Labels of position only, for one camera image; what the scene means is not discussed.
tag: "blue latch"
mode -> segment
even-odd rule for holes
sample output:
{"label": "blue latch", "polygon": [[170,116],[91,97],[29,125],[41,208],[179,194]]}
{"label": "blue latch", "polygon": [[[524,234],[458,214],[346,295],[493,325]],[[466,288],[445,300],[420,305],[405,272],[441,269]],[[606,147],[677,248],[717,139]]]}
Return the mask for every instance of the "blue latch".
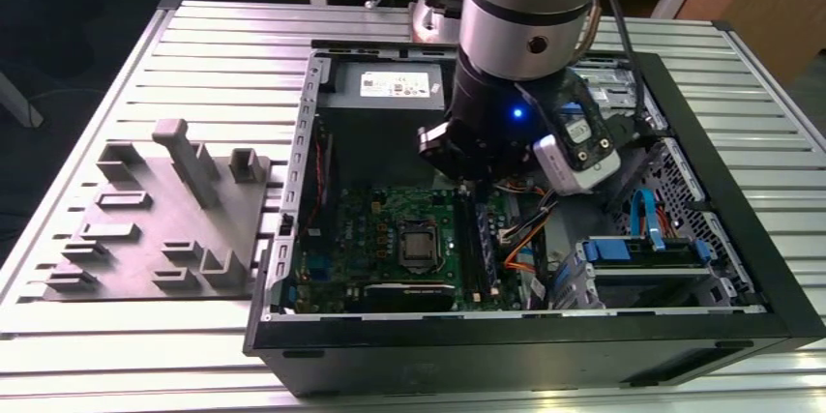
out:
{"label": "blue latch", "polygon": [[600,260],[600,252],[597,251],[597,245],[593,242],[584,242],[582,249],[585,250],[585,259],[589,261]]}
{"label": "blue latch", "polygon": [[632,254],[624,239],[592,239],[604,260],[630,260]]}
{"label": "blue latch", "polygon": [[564,266],[557,270],[557,278],[554,278],[554,291],[560,289],[560,286],[566,283],[566,278],[569,277],[570,269],[569,263],[564,263]]}
{"label": "blue latch", "polygon": [[654,201],[654,192],[650,189],[637,189],[632,198],[632,235],[640,236],[641,231],[641,201],[646,207],[646,229],[649,230],[649,238],[654,244],[656,251],[666,250],[666,243],[662,241],[662,231],[660,230],[660,220],[657,219],[657,204]]}
{"label": "blue latch", "polygon": [[577,102],[569,102],[564,106],[560,107],[561,113],[565,115],[581,115],[582,105]]}
{"label": "blue latch", "polygon": [[697,239],[694,242],[694,247],[697,248],[697,255],[700,256],[700,260],[704,263],[709,263],[712,261],[712,249],[709,249],[709,244],[706,241],[701,241]]}

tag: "wooden cabinet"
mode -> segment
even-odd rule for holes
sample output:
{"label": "wooden cabinet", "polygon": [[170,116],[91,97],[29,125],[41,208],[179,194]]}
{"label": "wooden cabinet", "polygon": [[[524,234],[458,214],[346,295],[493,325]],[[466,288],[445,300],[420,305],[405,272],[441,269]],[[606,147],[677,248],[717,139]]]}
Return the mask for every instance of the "wooden cabinet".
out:
{"label": "wooden cabinet", "polygon": [[826,47],[826,0],[688,0],[678,18],[729,21],[784,84]]}

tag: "motherboard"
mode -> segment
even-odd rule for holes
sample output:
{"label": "motherboard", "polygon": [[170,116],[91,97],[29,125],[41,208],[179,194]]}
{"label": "motherboard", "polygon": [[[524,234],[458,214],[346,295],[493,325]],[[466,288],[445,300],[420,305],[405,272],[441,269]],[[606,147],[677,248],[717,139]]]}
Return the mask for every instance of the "motherboard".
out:
{"label": "motherboard", "polygon": [[[338,202],[336,243],[299,263],[297,312],[513,310],[521,305],[518,276],[497,276],[496,263],[486,295],[470,290],[476,280],[485,287],[489,276],[470,276],[480,267],[468,261],[480,254],[469,250],[474,241],[462,237],[474,220],[460,211],[460,192],[350,189]],[[494,242],[510,222],[505,195],[496,192],[478,208],[486,207],[484,230]]]}

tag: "slotted metal table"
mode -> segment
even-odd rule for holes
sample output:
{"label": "slotted metal table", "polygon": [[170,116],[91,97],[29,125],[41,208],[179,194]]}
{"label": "slotted metal table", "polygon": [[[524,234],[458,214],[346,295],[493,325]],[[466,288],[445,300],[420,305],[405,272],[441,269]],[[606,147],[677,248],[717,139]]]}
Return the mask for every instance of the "slotted metal table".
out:
{"label": "slotted metal table", "polygon": [[[274,233],[311,38],[408,41],[409,12],[165,1],[0,271],[0,410],[696,412],[826,408],[826,343],[748,360],[674,388],[424,397],[294,398],[242,354],[249,303],[51,303],[42,280],[83,216],[106,141],[145,155],[158,118],[186,118],[214,156],[253,146],[273,168],[261,233]],[[734,33],[630,20],[662,56],[815,306],[826,313],[826,141]],[[605,18],[596,49],[620,50]]]}

